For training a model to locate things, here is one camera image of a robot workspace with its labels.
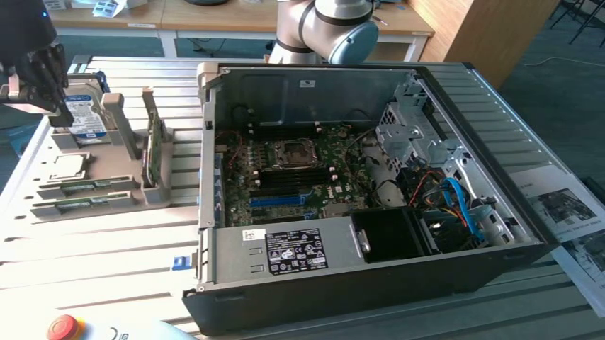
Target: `open computer tower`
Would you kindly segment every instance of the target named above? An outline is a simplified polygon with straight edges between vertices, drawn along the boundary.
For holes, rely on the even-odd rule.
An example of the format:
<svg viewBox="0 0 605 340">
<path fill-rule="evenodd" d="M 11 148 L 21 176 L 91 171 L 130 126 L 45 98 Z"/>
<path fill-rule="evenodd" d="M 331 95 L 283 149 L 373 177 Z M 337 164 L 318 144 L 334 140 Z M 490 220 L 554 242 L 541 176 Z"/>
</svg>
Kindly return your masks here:
<svg viewBox="0 0 605 340">
<path fill-rule="evenodd" d="M 430 71 L 200 64 L 206 335 L 470 292 L 557 245 Z"/>
</svg>

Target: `power supply label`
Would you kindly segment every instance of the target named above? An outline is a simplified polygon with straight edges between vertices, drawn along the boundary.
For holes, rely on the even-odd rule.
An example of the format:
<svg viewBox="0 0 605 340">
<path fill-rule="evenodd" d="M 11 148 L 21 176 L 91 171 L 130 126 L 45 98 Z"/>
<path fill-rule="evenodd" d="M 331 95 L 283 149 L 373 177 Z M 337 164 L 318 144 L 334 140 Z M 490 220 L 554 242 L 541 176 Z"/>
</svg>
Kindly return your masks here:
<svg viewBox="0 0 605 340">
<path fill-rule="evenodd" d="M 271 274 L 291 274 L 329 267 L 319 229 L 266 234 L 264 242 Z"/>
</svg>

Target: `robotic arm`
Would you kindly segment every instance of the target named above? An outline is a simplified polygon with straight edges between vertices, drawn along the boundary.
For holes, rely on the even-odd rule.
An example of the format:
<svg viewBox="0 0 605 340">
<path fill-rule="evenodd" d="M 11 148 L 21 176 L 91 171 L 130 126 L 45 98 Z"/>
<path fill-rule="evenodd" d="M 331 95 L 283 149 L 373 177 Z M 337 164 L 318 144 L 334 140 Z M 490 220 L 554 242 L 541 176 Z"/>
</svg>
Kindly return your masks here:
<svg viewBox="0 0 605 340">
<path fill-rule="evenodd" d="M 365 61 L 378 41 L 367 0 L 285 0 L 278 3 L 274 64 Z"/>
<path fill-rule="evenodd" d="M 0 103 L 49 116 L 51 125 L 68 127 L 65 53 L 41 0 L 0 0 Z"/>
<path fill-rule="evenodd" d="M 271 63 L 357 64 L 378 40 L 367 0 L 286 0 L 278 5 L 277 46 Z M 69 127 L 65 53 L 41 0 L 0 0 L 0 103 L 48 115 L 53 127 Z"/>
</svg>

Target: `pcie slot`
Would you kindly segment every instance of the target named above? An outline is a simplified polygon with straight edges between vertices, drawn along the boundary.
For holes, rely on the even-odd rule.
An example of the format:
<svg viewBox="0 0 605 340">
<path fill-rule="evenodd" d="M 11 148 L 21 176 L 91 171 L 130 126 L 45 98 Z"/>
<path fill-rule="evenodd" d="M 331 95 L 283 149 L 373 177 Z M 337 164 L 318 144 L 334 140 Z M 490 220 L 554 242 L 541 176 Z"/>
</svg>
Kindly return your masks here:
<svg viewBox="0 0 605 340">
<path fill-rule="evenodd" d="M 305 219 L 306 219 L 305 216 L 270 218 L 267 220 L 252 221 L 252 225 L 266 225 L 270 223 L 295 222 L 295 221 L 303 221 Z"/>
<path fill-rule="evenodd" d="M 289 195 L 281 197 L 267 197 L 267 198 L 251 198 L 250 207 L 251 208 L 268 208 L 282 205 L 305 205 L 306 198 L 311 195 L 313 191 L 299 195 Z"/>
<path fill-rule="evenodd" d="M 274 197 L 274 196 L 293 196 L 298 195 L 299 191 L 295 188 L 271 188 L 271 189 L 259 189 L 250 192 L 250 197 Z"/>
</svg>

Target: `metal workbench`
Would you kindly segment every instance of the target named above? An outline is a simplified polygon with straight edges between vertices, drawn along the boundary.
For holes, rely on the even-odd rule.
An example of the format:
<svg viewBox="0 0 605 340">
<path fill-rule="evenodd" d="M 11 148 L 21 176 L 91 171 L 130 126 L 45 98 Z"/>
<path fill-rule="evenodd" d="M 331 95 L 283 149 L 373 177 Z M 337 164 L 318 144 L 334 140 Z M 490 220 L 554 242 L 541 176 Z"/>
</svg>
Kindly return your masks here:
<svg viewBox="0 0 605 340">
<path fill-rule="evenodd" d="M 147 127 L 140 88 L 155 88 L 160 116 L 176 131 L 172 206 L 128 216 L 95 217 L 87 223 L 64 222 L 52 228 L 19 223 L 40 163 L 55 152 L 43 119 L 0 196 L 0 213 L 9 221 L 0 226 L 5 240 L 0 244 L 0 304 L 36 301 L 74 315 L 84 312 L 162 319 L 199 334 L 179 296 L 183 285 L 192 287 L 195 283 L 194 272 L 170 272 L 170 266 L 175 256 L 191 254 L 199 239 L 202 110 L 196 65 L 204 60 L 78 60 L 71 72 L 102 69 L 112 92 L 124 94 L 124 114 L 134 130 Z M 505 169 L 514 172 L 550 163 L 565 169 L 476 71 L 462 64 L 427 66 Z M 605 337 L 605 320 L 597 318 L 546 256 L 530 267 L 505 273 L 476 293 L 226 339 L 263 335 L 271 339 L 596 339 Z"/>
</svg>

